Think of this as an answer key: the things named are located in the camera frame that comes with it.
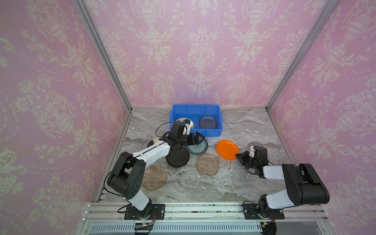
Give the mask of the cream plate with calligraphy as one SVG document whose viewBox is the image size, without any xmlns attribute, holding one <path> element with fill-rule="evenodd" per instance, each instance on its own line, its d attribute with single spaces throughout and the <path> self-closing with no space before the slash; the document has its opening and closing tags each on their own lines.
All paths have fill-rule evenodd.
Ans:
<svg viewBox="0 0 376 235">
<path fill-rule="evenodd" d="M 192 122 L 192 120 L 187 118 L 187 117 L 181 117 L 181 118 L 177 119 L 176 121 L 183 122 L 183 123 L 191 123 Z"/>
</svg>

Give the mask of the orange plastic plate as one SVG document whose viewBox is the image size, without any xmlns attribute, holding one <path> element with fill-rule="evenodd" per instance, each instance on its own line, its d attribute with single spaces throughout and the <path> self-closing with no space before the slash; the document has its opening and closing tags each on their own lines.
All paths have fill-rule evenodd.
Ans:
<svg viewBox="0 0 376 235">
<path fill-rule="evenodd" d="M 219 142 L 216 146 L 216 150 L 219 156 L 227 161 L 236 160 L 236 155 L 240 153 L 238 146 L 228 140 Z"/>
</svg>

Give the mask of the grey clear plate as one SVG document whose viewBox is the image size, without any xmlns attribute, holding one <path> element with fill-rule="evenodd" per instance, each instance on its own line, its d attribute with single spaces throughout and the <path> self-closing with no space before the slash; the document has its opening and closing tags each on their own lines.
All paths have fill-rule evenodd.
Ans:
<svg viewBox="0 0 376 235">
<path fill-rule="evenodd" d="M 199 127 L 201 129 L 216 129 L 218 127 L 217 118 L 214 116 L 202 116 L 199 119 Z"/>
</svg>

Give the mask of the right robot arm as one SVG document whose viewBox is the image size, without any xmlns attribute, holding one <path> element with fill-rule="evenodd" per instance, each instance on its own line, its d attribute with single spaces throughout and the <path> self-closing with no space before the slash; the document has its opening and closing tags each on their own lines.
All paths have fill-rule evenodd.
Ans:
<svg viewBox="0 0 376 235">
<path fill-rule="evenodd" d="M 270 217 L 273 212 L 303 205 L 328 204 L 330 194 L 311 164 L 271 164 L 268 151 L 254 146 L 251 151 L 235 155 L 244 170 L 261 179 L 279 180 L 285 189 L 277 193 L 262 195 L 258 201 L 258 213 Z"/>
</svg>

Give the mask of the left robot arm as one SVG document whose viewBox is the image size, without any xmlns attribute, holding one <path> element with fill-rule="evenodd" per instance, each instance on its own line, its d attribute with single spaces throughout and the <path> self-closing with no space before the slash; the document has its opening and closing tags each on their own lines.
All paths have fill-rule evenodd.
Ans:
<svg viewBox="0 0 376 235">
<path fill-rule="evenodd" d="M 151 213 L 152 200 L 141 190 L 145 170 L 161 158 L 166 158 L 174 168 L 185 166 L 190 159 L 187 147 L 199 145 L 205 139 L 199 132 L 192 133 L 188 124 L 176 121 L 171 130 L 153 145 L 138 152 L 120 154 L 106 177 L 105 185 L 124 197 L 142 217 L 146 217 Z"/>
</svg>

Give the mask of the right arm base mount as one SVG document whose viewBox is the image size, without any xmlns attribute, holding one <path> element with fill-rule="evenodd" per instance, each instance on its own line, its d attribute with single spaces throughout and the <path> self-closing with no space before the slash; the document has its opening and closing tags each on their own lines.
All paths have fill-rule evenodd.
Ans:
<svg viewBox="0 0 376 235">
<path fill-rule="evenodd" d="M 245 203 L 241 205 L 246 220 L 284 220 L 285 215 L 281 209 L 262 208 L 259 204 Z"/>
</svg>

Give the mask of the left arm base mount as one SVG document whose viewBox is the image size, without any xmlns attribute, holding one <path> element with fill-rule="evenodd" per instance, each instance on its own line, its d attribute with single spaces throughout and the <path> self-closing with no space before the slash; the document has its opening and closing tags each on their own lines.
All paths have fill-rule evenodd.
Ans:
<svg viewBox="0 0 376 235">
<path fill-rule="evenodd" d="M 139 210 L 128 204 L 125 207 L 125 220 L 164 220 L 165 204 L 150 204 L 145 209 Z"/>
</svg>

